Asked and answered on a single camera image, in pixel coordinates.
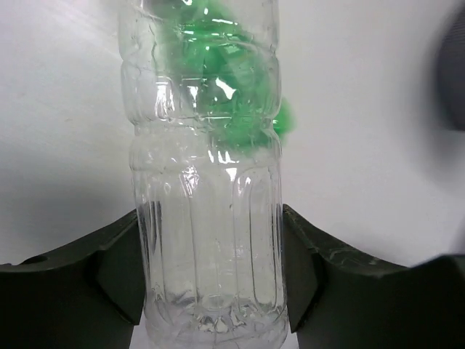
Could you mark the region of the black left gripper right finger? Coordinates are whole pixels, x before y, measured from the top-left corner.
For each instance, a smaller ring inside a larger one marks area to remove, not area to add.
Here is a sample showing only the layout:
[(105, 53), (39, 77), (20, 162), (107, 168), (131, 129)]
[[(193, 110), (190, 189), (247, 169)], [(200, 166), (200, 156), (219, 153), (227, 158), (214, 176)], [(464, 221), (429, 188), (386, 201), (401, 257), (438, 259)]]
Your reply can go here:
[(288, 316), (300, 348), (462, 348), (464, 257), (403, 267), (283, 207)]

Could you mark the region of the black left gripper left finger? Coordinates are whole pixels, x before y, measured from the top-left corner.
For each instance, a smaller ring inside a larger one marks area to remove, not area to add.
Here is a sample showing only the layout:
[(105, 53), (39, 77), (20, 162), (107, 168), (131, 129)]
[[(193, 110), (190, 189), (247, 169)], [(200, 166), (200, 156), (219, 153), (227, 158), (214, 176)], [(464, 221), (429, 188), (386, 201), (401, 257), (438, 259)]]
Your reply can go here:
[(2, 348), (128, 348), (145, 277), (137, 215), (1, 266)]

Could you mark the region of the clear ribbed unlabelled bottle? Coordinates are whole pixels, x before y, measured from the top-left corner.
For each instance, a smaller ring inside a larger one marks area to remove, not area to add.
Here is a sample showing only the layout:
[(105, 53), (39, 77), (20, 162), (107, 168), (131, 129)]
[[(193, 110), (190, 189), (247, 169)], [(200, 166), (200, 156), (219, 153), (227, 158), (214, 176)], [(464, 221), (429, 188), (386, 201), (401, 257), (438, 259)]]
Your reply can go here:
[(288, 334), (280, 140), (216, 145), (189, 108), (154, 1), (118, 16), (124, 108), (154, 348), (280, 348)]

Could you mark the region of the green bottle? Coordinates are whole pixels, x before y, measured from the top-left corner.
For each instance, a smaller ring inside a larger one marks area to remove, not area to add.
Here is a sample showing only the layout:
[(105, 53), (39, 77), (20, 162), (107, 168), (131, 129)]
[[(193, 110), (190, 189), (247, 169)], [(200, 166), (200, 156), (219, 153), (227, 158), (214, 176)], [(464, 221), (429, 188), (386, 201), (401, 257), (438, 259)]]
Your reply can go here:
[(276, 1), (154, 1), (150, 9), (166, 68), (216, 145), (285, 140), (295, 118), (281, 94)]

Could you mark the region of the grey mesh waste bin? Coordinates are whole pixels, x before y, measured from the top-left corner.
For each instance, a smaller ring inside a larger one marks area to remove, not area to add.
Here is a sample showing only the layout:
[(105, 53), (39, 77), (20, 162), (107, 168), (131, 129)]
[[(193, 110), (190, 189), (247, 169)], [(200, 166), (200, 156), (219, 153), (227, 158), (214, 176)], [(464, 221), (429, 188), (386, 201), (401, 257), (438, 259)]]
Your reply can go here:
[(464, 132), (464, 5), (454, 12), (437, 51), (434, 89), (445, 124)]

